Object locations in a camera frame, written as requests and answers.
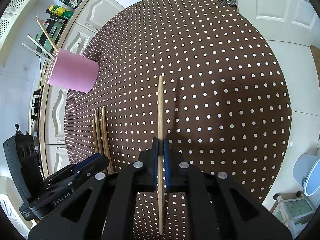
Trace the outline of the wooden chopstick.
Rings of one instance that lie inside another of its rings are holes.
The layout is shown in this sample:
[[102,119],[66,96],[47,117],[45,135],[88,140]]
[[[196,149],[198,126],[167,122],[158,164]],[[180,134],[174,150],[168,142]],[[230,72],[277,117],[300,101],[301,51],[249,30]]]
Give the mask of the wooden chopstick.
[[102,110],[101,110],[101,128],[102,128],[104,155],[110,161],[109,166],[107,168],[107,171],[108,171],[108,174],[114,174],[113,165],[112,165],[112,158],[110,156],[110,150],[109,150],[109,146],[108,146],[107,126],[106,126],[106,108],[105,108],[105,106],[103,106]]
[[50,58],[42,55],[41,53],[39,53],[39,52],[36,51],[35,49],[31,48],[31,46],[27,45],[26,43],[22,42],[22,45],[23,45],[25,48],[27,48],[27,49],[29,49],[30,51],[32,51],[32,52],[33,52],[34,54],[36,54],[37,56],[45,59],[46,61],[48,61],[48,62],[50,62],[50,63],[52,63],[52,64],[55,63],[52,59],[50,59]]
[[44,51],[50,58],[56,60],[56,57],[50,53],[48,50],[44,48],[43,45],[39,44],[35,39],[33,39],[29,34],[27,35],[27,38],[29,38],[35,45],[37,45],[39,48],[41,48],[42,51]]
[[49,36],[49,34],[47,33],[46,29],[44,28],[40,18],[36,15],[36,22],[38,23],[39,27],[41,28],[41,30],[43,31],[44,35],[46,36],[47,40],[50,42],[50,44],[52,45],[53,49],[58,53],[59,50],[56,46],[56,44],[54,43],[54,41],[51,39],[51,37]]
[[163,76],[158,77],[158,225],[159,235],[163,235]]
[[100,134],[100,119],[99,119],[99,112],[97,109],[94,111],[94,118],[95,118],[95,127],[96,127],[98,149],[99,149],[99,153],[101,155],[103,155],[103,146],[101,143],[101,134]]
[[99,153],[97,134],[96,134],[96,126],[95,126],[95,120],[94,119],[92,120],[92,130],[93,130],[94,150],[95,150],[95,153]]

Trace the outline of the beige kitchen countertop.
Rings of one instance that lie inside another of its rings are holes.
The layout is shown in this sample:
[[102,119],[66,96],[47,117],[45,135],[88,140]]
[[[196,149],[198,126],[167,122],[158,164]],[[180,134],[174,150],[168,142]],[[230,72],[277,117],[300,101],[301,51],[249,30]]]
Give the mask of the beige kitchen countertop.
[[81,55],[95,35],[95,31],[79,22],[80,14],[89,8],[90,1],[83,0],[76,8],[57,42],[53,62],[44,64],[38,120],[39,152],[44,177],[68,164],[63,119],[68,90],[88,92],[97,78],[98,64]]

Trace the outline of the white panel door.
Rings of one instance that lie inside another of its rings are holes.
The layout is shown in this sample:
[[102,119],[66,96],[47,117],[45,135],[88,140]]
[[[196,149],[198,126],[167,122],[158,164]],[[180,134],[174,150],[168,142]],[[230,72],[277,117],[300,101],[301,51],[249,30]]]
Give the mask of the white panel door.
[[236,0],[267,40],[319,47],[319,16],[309,0]]

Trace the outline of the brown polka dot tablecloth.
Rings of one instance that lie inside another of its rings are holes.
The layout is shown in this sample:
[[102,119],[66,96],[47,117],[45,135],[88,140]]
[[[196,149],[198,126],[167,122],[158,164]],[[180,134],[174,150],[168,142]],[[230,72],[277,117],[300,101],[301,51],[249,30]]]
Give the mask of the brown polka dot tablecloth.
[[[158,133],[158,77],[170,149],[207,174],[226,172],[261,205],[283,162],[291,103],[262,34],[214,0],[143,0],[107,22],[83,57],[99,64],[90,92],[69,90],[65,140],[71,162],[93,153],[92,120],[106,108],[114,174],[152,147]],[[185,193],[167,190],[163,150],[163,235],[158,174],[139,191],[133,239],[191,239]]]

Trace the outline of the cream lattice wall cabinet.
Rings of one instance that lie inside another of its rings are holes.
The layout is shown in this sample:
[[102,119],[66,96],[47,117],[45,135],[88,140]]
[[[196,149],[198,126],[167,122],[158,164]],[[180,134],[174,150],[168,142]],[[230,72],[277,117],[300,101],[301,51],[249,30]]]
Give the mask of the cream lattice wall cabinet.
[[1,16],[1,66],[5,65],[17,33],[38,0],[11,0]]

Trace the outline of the cream base kitchen cabinets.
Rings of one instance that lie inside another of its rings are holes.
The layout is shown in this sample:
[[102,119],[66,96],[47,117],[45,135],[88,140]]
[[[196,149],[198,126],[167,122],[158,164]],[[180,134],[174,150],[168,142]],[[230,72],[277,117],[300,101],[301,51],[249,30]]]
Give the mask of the cream base kitchen cabinets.
[[92,72],[81,55],[104,24],[123,9],[115,0],[83,0],[57,42],[57,61],[43,65],[38,135],[45,177],[69,164],[64,131],[67,93],[72,87],[86,87],[85,76]]

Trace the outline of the light blue round bin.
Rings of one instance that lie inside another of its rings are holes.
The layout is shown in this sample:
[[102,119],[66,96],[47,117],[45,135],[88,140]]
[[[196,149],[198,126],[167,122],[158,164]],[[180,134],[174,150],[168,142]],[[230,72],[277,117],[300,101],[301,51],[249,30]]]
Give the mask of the light blue round bin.
[[316,155],[301,155],[293,167],[293,177],[303,187],[307,197],[319,189],[319,157]]

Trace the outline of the small green top stool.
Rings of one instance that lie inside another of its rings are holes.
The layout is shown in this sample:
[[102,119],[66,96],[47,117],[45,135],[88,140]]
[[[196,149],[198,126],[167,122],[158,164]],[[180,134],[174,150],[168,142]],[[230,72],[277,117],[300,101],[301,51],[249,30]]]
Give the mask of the small green top stool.
[[295,239],[315,214],[315,208],[302,191],[276,193],[273,200],[272,214],[289,229]]

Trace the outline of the pink cylindrical utensil holder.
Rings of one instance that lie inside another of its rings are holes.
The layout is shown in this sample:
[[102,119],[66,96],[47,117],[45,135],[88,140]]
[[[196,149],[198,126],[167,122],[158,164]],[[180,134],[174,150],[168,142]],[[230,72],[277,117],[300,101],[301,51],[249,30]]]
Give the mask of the pink cylindrical utensil holder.
[[98,71],[97,62],[60,48],[47,83],[88,93],[96,82]]

